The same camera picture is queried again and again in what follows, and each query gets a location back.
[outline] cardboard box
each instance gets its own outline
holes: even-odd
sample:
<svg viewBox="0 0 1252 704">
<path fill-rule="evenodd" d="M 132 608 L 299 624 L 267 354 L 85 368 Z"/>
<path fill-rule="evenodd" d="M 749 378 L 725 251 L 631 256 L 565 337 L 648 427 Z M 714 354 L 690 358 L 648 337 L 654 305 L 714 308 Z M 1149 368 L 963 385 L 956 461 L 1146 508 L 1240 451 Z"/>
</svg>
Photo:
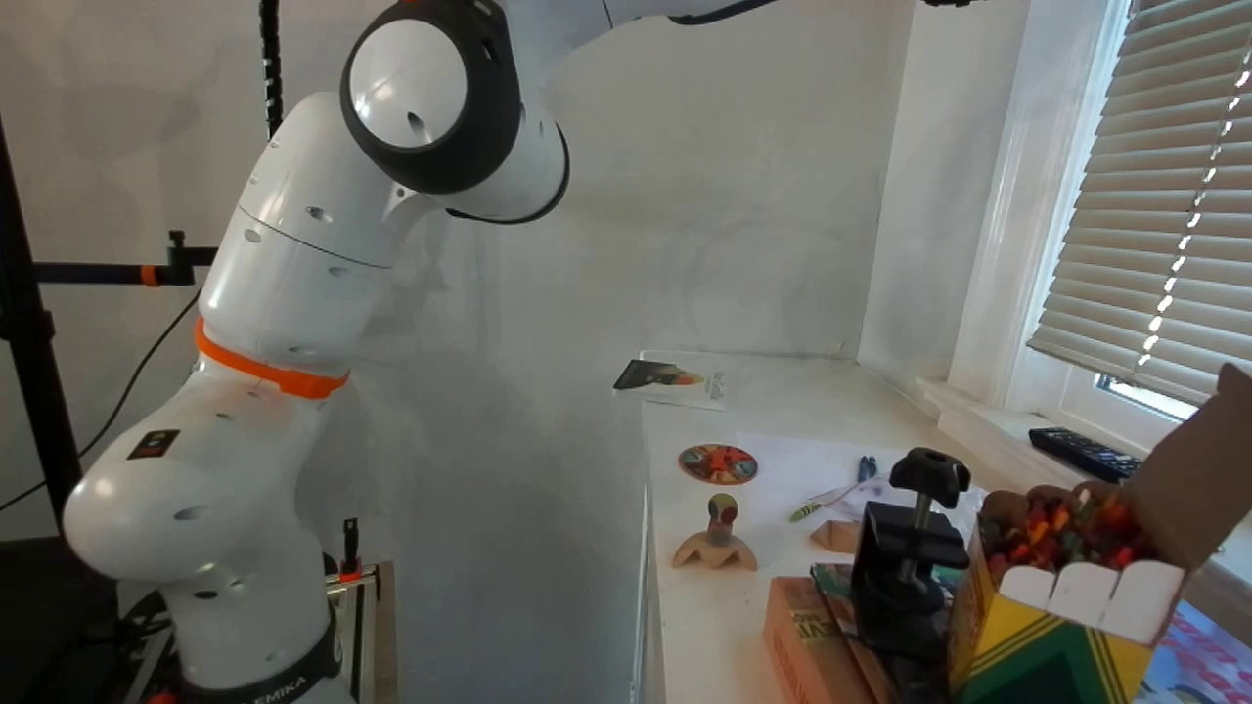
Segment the cardboard box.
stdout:
<svg viewBox="0 0 1252 704">
<path fill-rule="evenodd" d="M 1130 497 L 1133 521 L 1149 532 L 1163 558 L 1174 565 L 1178 574 L 1199 571 L 1252 508 L 1252 378 L 1238 368 L 1221 368 L 1218 395 L 1149 451 L 1122 494 Z M 995 578 L 977 538 L 970 553 L 974 567 L 956 603 L 950 633 L 950 690 L 959 702 L 1016 698 L 1103 704 L 1139 698 L 1157 629 L 1178 603 L 1178 586 L 1157 594 L 1163 614 L 1154 614 L 1154 626 L 1139 624 L 1143 633 L 1149 629 L 1146 640 L 1130 640 L 1107 626 L 1090 626 L 1090 620 L 1075 624 L 1030 608 L 1041 600 L 1020 603 L 1016 578 L 1030 567 L 1015 567 Z M 1133 574 L 1133 565 L 1116 578 L 1122 578 L 1118 586 L 1157 586 L 1154 578 Z"/>
<path fill-rule="evenodd" d="M 794 704 L 875 704 L 811 578 L 773 578 L 768 652 Z"/>
</svg>

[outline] window blind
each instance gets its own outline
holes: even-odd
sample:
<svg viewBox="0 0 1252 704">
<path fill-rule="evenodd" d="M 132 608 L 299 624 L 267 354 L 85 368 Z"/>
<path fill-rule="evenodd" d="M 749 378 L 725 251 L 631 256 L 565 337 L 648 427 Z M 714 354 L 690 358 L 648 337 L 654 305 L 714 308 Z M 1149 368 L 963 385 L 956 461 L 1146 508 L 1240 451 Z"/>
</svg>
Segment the window blind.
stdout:
<svg viewBox="0 0 1252 704">
<path fill-rule="evenodd" d="M 1130 7 L 1030 347 L 1186 405 L 1252 368 L 1252 0 Z"/>
</svg>

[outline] orange band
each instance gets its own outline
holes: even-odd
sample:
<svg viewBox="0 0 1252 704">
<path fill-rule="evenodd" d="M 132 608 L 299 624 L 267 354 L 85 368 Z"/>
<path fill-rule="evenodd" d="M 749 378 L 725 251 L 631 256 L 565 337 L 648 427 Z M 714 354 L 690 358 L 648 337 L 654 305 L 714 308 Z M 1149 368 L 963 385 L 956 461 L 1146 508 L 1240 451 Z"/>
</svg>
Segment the orange band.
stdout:
<svg viewBox="0 0 1252 704">
<path fill-rule="evenodd" d="M 205 318 L 194 321 L 194 347 L 224 368 L 236 368 L 244 376 L 260 376 L 267 385 L 278 385 L 286 395 L 300 395 L 300 401 L 330 401 L 333 393 L 341 393 L 348 385 L 348 376 L 311 376 L 311 371 L 270 368 L 264 359 L 240 358 L 236 347 L 206 339 Z"/>
</svg>

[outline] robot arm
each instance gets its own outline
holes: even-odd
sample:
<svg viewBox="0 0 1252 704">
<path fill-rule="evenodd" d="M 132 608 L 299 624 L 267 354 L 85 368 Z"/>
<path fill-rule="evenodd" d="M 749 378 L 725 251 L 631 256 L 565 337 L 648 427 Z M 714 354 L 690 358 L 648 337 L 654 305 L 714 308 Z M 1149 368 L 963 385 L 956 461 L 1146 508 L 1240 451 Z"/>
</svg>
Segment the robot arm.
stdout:
<svg viewBox="0 0 1252 704">
<path fill-rule="evenodd" d="M 394 184 L 485 223 L 560 204 L 567 142 L 511 54 L 489 0 L 401 0 L 363 33 L 341 93 L 305 97 L 240 195 L 198 299 L 193 378 L 68 505 L 90 567 L 161 586 L 194 702 L 346 702 L 321 668 L 333 620 L 295 484 L 386 290 Z"/>
</svg>

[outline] white tabletop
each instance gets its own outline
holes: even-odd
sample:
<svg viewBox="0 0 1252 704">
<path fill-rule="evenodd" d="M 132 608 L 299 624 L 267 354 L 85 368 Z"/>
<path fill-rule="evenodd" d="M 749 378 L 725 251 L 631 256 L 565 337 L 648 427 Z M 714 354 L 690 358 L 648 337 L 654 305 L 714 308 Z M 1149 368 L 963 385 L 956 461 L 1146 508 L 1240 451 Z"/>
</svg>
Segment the white tabletop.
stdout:
<svg viewBox="0 0 1252 704">
<path fill-rule="evenodd" d="M 879 376 L 833 359 L 770 358 L 676 358 L 691 371 L 725 376 L 725 408 L 640 405 L 654 497 L 654 663 L 661 663 L 674 704 L 768 704 L 780 702 L 762 648 L 762 614 L 773 574 L 807 574 L 811 565 L 849 556 L 811 543 L 811 532 L 839 515 L 789 513 L 814 494 L 852 484 L 856 458 L 873 453 L 879 472 L 910 445 L 940 445 L 930 423 Z M 738 501 L 737 538 L 754 553 L 760 571 L 674 567 L 676 543 L 708 526 L 706 484 L 676 470 L 698 441 L 730 441 L 760 458 L 760 478 L 728 489 Z"/>
</svg>

